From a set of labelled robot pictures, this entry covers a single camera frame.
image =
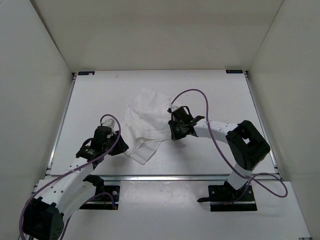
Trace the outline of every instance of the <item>beige wall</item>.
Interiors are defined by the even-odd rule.
[[[0,239],[18,239],[20,212],[39,178],[72,75],[28,0],[0,4]]]
[[[245,69],[282,0],[31,0],[73,72]]]
[[[320,1],[285,0],[249,70],[280,171],[320,239]]]

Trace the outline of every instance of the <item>white cloth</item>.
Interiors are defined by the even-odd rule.
[[[144,165],[158,149],[161,141],[171,139],[167,112],[173,98],[142,89],[126,110],[121,123],[121,136],[129,149],[124,153]]]

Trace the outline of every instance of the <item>robotic arm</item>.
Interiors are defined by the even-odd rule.
[[[102,156],[116,142],[119,131],[114,131],[115,120],[107,119],[87,139],[67,171],[72,171],[91,160]],[[122,137],[109,153],[111,156],[124,153],[129,147]],[[67,219],[92,196],[104,191],[104,180],[90,173],[101,159],[89,164],[59,181],[32,199],[23,216],[24,233],[39,240],[57,240]]]
[[[187,106],[172,106],[168,109],[171,120],[168,122],[171,130],[171,138],[179,140],[187,135],[200,138],[211,138],[208,131],[208,123],[204,116],[192,117]],[[250,177],[255,167],[270,152],[270,146],[262,137],[255,126],[248,120],[239,124],[209,121],[210,129],[217,141],[230,146],[236,165],[234,169],[244,177]],[[234,171],[225,181],[234,196],[240,192],[248,182],[248,179],[239,176]]]

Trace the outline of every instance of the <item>metal frame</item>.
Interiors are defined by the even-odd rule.
[[[250,92],[250,95],[251,95],[251,98],[253,101],[253,105],[254,105],[255,111],[257,113],[261,128],[262,128],[262,133],[263,133],[267,143],[271,146],[267,131],[265,129],[260,111],[257,106],[257,102],[256,102],[254,94],[252,92],[252,87],[250,85],[250,81],[248,79],[247,72],[243,71],[243,74],[244,74],[246,83],[248,85],[249,92]],[[55,137],[55,141],[54,141],[54,144],[52,147],[50,159],[49,159],[49,162],[47,165],[48,168],[47,168],[47,171],[45,174],[46,175],[45,178],[47,178],[47,179],[50,177],[55,178],[55,176],[51,176],[51,167],[53,164],[57,145],[59,143],[59,138],[60,138],[63,126],[64,126],[65,118],[66,118],[66,115],[68,112],[68,107],[69,107],[69,103],[70,103],[70,100],[72,97],[72,93],[74,90],[76,79],[77,79],[77,74],[75,73],[73,80],[72,80],[72,86],[71,86],[71,90],[70,90],[70,93],[68,96],[68,101],[67,101],[65,108],[64,108],[64,112],[63,112],[63,115],[61,118],[59,129],[58,129],[57,135]],[[275,168],[275,174],[277,174],[281,177],[279,170],[278,170],[278,165],[277,165],[276,157],[274,155],[272,146],[271,146],[270,156],[271,156],[273,166]],[[228,176],[229,175],[224,175],[224,174],[222,174],[222,175],[100,175],[100,177],[102,177],[105,181],[112,181],[112,182],[118,182],[118,181],[216,181],[216,180],[225,180]],[[274,178],[270,177],[270,176],[262,176],[261,178],[259,177],[258,179],[260,179],[260,180],[273,180]]]

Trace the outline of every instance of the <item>towel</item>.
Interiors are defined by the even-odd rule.
[[[126,156],[144,165],[160,143],[171,139],[167,112],[173,98],[142,89],[129,104],[121,123],[121,136],[129,146]]]

